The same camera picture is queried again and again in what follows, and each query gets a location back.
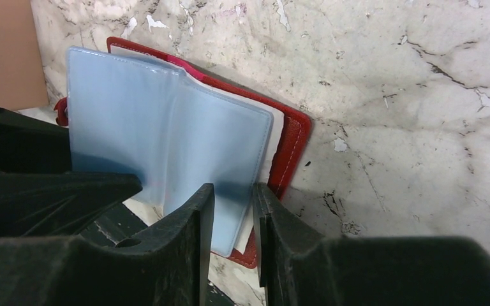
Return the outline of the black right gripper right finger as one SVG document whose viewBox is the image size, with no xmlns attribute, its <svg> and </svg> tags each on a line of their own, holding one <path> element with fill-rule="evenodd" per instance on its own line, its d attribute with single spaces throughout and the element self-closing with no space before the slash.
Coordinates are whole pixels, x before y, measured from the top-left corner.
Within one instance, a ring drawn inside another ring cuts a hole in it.
<svg viewBox="0 0 490 306">
<path fill-rule="evenodd" d="M 490 305 L 490 255 L 464 237 L 330 238 L 252 190 L 268 305 Z"/>
</svg>

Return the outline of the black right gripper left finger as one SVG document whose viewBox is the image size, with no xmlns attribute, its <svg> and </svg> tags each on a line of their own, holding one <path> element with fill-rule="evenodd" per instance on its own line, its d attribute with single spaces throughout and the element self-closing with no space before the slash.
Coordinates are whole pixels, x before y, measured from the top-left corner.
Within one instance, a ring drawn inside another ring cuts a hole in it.
<svg viewBox="0 0 490 306">
<path fill-rule="evenodd" d="M 0 305 L 204 305 L 214 186 L 114 247 L 0 238 Z"/>
</svg>

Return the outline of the red card holder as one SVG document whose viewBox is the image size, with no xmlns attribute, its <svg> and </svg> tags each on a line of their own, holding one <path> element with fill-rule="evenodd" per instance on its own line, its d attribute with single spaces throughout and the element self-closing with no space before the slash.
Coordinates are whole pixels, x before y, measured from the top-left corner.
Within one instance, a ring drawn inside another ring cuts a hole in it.
<svg viewBox="0 0 490 306">
<path fill-rule="evenodd" d="M 277 198 L 308 144 L 308 115 L 122 38 L 104 52 L 71 47 L 57 122 L 75 171 L 135 174 L 135 199 L 168 215 L 202 184 L 215 189 L 211 251 L 255 268 L 251 189 Z"/>
</svg>

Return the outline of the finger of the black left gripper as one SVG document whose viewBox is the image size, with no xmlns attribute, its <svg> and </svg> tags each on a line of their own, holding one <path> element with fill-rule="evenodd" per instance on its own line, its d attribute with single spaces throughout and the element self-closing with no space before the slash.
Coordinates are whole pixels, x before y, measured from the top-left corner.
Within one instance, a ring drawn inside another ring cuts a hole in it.
<svg viewBox="0 0 490 306">
<path fill-rule="evenodd" d="M 0 237 L 76 235 L 141 190 L 134 174 L 0 172 Z"/>
<path fill-rule="evenodd" d="M 68 130 L 0 107 L 0 172 L 71 171 Z"/>
</svg>

